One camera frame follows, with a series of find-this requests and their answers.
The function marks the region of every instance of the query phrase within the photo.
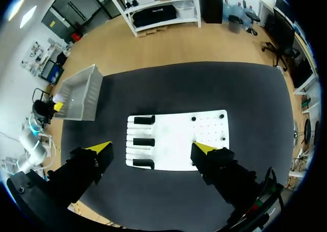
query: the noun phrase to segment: yellow tape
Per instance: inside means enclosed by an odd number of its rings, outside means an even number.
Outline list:
[[[96,153],[99,154],[101,152],[101,150],[103,150],[105,147],[107,147],[108,144],[112,144],[112,142],[108,141],[108,142],[105,142],[105,143],[102,143],[102,144],[98,144],[98,145],[95,145],[95,146],[92,146],[92,147],[88,147],[86,149],[96,151]]]
[[[208,145],[201,144],[201,143],[198,143],[198,142],[194,142],[194,143],[203,151],[203,153],[205,153],[205,155],[207,155],[208,152],[213,151],[214,149],[216,149],[214,147],[210,147]]]

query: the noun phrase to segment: red object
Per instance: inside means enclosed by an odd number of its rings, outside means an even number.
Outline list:
[[[72,39],[74,40],[74,41],[79,41],[80,39],[81,39],[81,36],[80,35],[78,35],[77,33],[73,33],[72,35],[71,35],[71,37],[72,37]]]

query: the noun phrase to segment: black bag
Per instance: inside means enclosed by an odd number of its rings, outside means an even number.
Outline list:
[[[176,17],[176,9],[173,5],[156,6],[136,12],[133,15],[133,23],[136,27],[141,27],[160,21],[172,20]]]

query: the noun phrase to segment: stool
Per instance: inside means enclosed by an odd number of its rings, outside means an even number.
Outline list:
[[[258,33],[256,30],[254,30],[252,25],[253,25],[253,21],[260,21],[260,18],[257,15],[255,15],[253,12],[250,12],[250,11],[246,11],[245,15],[247,15],[251,19],[250,27],[246,31],[250,34],[253,34],[254,36],[257,36]]]

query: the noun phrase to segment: monitor screen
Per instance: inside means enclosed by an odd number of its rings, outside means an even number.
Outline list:
[[[284,0],[276,0],[276,7],[280,9],[291,22],[295,21],[295,16],[293,14],[292,8]]]

